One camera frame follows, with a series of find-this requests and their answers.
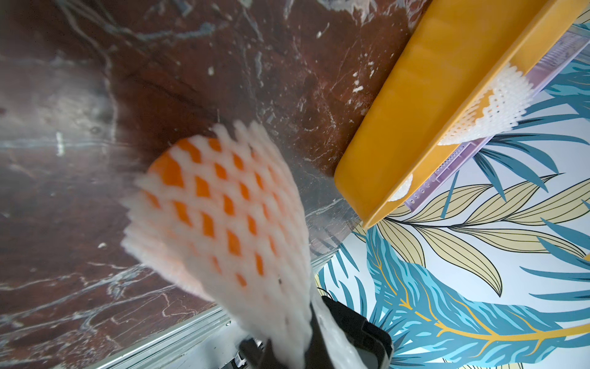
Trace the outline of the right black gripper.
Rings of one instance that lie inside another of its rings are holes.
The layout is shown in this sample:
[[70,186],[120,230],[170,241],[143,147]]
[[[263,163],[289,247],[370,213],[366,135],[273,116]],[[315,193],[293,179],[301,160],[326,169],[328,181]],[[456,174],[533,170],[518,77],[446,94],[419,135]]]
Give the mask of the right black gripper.
[[[332,298],[323,296],[322,301],[324,304],[312,307],[313,318],[310,324],[313,336],[304,354],[304,368],[334,368],[321,331],[321,318],[326,315],[321,308],[329,309],[337,326],[344,332],[350,344],[356,348],[367,368],[390,367],[393,343],[387,332]],[[258,344],[254,338],[244,339],[239,344],[239,355],[244,358],[249,368],[289,368],[276,357],[272,340]]]

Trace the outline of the netted orange front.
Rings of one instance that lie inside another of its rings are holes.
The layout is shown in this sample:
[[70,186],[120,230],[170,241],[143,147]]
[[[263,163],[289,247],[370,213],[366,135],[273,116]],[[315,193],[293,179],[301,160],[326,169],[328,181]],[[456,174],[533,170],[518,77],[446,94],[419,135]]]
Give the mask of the netted orange front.
[[179,141],[150,166],[142,189],[152,210],[170,215],[164,235],[200,266],[247,288],[274,271],[281,256],[286,179],[269,157],[231,138]]

